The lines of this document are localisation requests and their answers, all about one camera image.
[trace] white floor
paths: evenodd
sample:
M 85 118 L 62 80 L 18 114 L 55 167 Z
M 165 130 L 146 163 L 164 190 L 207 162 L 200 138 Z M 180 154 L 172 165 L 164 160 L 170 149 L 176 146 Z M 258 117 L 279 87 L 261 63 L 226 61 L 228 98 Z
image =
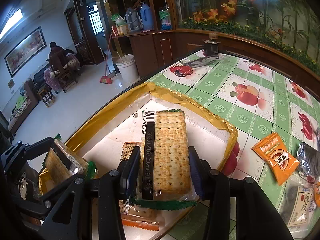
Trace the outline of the white floor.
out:
M 33 144 L 48 136 L 60 133 L 67 140 L 91 115 L 110 101 L 114 96 L 132 85 L 124 83 L 120 74 L 112 78 L 112 84 L 101 84 L 105 63 L 84 66 L 77 77 L 78 84 L 69 87 L 66 92 L 54 92 L 55 102 L 47 108 L 42 101 L 32 110 L 16 132 L 14 142 Z M 42 168 L 44 155 L 29 161 L 36 171 Z

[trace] tangerine peel candy package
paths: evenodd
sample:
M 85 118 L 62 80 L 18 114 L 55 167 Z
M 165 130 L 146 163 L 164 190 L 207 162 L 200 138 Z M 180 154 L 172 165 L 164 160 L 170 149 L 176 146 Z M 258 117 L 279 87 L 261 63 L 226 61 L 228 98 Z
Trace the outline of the tangerine peel candy package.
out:
M 279 185 L 284 183 L 299 165 L 299 161 L 288 152 L 276 132 L 263 138 L 251 149 L 272 168 Z

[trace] ceiling light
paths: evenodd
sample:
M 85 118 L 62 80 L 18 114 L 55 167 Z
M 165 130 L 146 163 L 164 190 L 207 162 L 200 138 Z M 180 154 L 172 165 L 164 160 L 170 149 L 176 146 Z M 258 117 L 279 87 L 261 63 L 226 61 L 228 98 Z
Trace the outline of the ceiling light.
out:
M 1 34 L 0 34 L 0 39 L 3 37 L 3 35 L 5 35 L 5 33 L 10 30 L 19 20 L 22 19 L 22 13 L 21 10 L 19 9 L 18 11 L 16 11 L 14 13 L 14 15 L 12 15 L 9 20 L 7 21 L 7 23 L 5 24 Z

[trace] gray thermos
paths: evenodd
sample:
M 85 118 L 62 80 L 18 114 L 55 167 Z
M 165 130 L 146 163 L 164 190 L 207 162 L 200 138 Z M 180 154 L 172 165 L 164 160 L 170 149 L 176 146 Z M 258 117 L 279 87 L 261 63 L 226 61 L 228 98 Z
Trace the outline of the gray thermos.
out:
M 138 13 L 131 7 L 127 9 L 124 15 L 124 23 L 129 25 L 130 31 L 140 30 L 140 19 Z

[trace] window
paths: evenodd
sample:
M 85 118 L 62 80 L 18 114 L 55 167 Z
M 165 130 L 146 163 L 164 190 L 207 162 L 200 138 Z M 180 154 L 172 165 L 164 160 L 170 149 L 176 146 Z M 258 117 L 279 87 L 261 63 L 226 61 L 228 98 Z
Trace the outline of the window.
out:
M 5 35 L 5 33 L 10 30 L 19 20 L 22 19 L 22 13 L 21 10 L 19 9 L 18 11 L 16 11 L 14 13 L 14 15 L 12 15 L 9 20 L 7 21 L 7 23 L 5 24 L 1 34 L 0 34 L 0 39 L 3 37 L 3 35 Z
M 103 32 L 102 22 L 99 16 L 97 5 L 96 4 L 94 4 L 93 6 L 87 5 L 87 9 L 89 12 L 89 17 L 90 17 L 94 34 Z

